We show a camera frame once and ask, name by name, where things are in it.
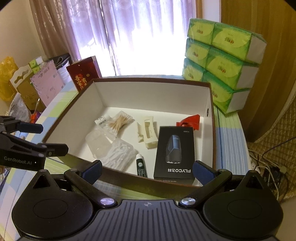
open box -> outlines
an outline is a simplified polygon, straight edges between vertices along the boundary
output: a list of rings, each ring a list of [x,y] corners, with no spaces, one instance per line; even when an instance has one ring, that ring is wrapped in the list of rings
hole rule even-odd
[[[43,142],[66,143],[69,154],[60,159],[70,167],[95,160],[86,135],[95,128],[95,119],[124,111],[134,122],[119,132],[144,157],[148,178],[137,176],[136,160],[120,172],[104,167],[100,180],[164,198],[177,198],[190,193],[196,186],[167,183],[153,179],[156,148],[147,149],[137,140],[137,122],[153,116],[155,132],[160,126],[200,115],[200,128],[194,131],[195,158],[215,168],[215,121],[210,84],[162,78],[103,78],[89,83],[67,106],[46,134]]]

brown quilted cover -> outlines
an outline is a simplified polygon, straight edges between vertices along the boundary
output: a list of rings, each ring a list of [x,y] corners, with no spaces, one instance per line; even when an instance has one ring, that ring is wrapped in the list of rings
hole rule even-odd
[[[248,148],[259,154],[263,154],[271,147],[296,136],[296,93],[282,117],[272,126],[272,128],[260,138],[256,143],[248,142]],[[280,147],[266,153],[264,157],[278,164],[287,167],[287,177],[289,180],[289,190],[284,197],[290,198],[296,195],[296,139],[287,142]],[[287,181],[282,179],[279,187],[279,200],[283,198],[286,191]]]

metal screw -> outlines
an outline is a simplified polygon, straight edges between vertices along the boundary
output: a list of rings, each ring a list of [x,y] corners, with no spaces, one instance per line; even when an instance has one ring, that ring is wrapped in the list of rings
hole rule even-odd
[[[112,205],[115,203],[113,198],[105,197],[100,200],[100,203],[104,206]]]
[[[191,197],[185,197],[181,200],[181,203],[186,205],[186,206],[190,206],[193,205],[195,203],[195,199],[191,198]]]

striped tablecloth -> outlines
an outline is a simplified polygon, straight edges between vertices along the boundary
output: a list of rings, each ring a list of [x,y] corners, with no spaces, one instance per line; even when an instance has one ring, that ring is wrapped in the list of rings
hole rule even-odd
[[[72,82],[68,83],[38,119],[37,123],[42,124],[44,127],[43,133],[28,134],[26,140],[36,144],[41,142],[57,117],[76,94],[77,90],[74,84]],[[239,117],[237,113],[225,116],[216,106],[214,107],[214,112],[217,141],[216,168],[225,168],[233,174],[244,175],[249,170],[250,160]],[[63,173],[68,169],[58,158],[47,158],[45,168],[52,174]],[[12,168],[10,171],[6,170],[4,175],[0,177],[0,240],[14,241],[19,238],[19,234],[11,220],[11,211],[34,175],[35,172],[32,171]],[[117,200],[156,198],[101,181],[97,181],[95,186]]]

tissue pack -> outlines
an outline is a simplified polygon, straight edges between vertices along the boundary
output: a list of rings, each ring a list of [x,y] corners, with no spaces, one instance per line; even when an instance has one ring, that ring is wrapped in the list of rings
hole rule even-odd
[[[205,68],[210,46],[193,39],[187,39],[185,56]]]
[[[210,72],[205,72],[203,82],[211,84],[213,102],[225,114],[241,110],[247,100],[250,90],[233,90]]]
[[[215,23],[212,46],[242,61],[260,64],[263,59],[266,41],[259,34],[224,23]]]
[[[186,80],[202,81],[205,69],[189,59],[184,59],[182,76]]]
[[[187,36],[191,39],[210,45],[212,42],[215,23],[216,22],[201,18],[191,18],[189,20]]]
[[[252,88],[259,69],[214,47],[209,50],[205,68],[234,90]]]

